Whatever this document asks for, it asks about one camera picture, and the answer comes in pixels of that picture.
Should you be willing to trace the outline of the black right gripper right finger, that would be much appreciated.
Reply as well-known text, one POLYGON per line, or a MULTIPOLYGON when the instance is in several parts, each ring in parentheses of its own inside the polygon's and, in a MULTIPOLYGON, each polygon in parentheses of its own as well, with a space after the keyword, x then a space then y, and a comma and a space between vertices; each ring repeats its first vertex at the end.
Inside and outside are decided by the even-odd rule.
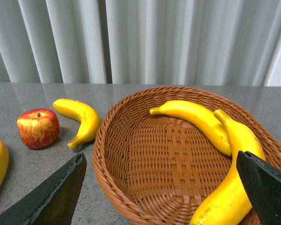
POLYGON ((281 225, 281 170, 249 151, 240 151, 237 171, 261 224, 281 225))

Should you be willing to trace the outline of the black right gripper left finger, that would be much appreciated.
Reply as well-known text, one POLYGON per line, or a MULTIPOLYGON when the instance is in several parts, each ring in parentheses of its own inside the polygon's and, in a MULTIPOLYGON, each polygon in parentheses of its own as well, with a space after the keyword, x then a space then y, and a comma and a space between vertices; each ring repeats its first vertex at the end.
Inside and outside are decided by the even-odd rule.
POLYGON ((0 214, 0 225, 70 225, 87 168, 78 153, 0 214))

